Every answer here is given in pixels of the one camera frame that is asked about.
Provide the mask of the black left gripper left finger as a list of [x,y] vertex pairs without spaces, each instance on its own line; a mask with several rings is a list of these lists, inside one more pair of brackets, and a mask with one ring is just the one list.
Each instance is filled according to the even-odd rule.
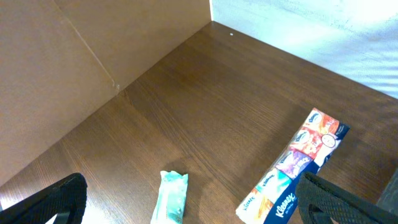
[[73,173],[1,211],[1,224],[81,224],[86,208],[87,183]]

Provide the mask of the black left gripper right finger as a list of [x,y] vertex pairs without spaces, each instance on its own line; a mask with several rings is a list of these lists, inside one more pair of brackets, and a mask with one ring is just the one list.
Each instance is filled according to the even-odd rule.
[[321,177],[305,172],[295,190],[304,223],[397,223],[397,215],[369,203]]

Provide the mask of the Kleenex tissue multipack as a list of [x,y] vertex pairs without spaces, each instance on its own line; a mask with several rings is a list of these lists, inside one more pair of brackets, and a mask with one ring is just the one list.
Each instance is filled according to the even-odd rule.
[[236,209],[244,223],[287,223],[304,172],[317,174],[338,148],[350,127],[313,108],[277,160]]

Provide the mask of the grey plastic lattice basket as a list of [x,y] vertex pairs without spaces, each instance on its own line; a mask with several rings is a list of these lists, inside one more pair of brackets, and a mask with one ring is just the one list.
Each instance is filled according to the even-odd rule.
[[398,170],[394,172],[386,188],[383,190],[377,206],[392,214],[397,215],[398,210]]

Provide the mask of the teal tissue pocket pack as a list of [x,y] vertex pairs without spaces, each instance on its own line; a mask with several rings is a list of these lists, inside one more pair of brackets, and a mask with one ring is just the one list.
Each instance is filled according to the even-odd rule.
[[188,189],[188,174],[162,170],[157,203],[150,224],[182,224]]

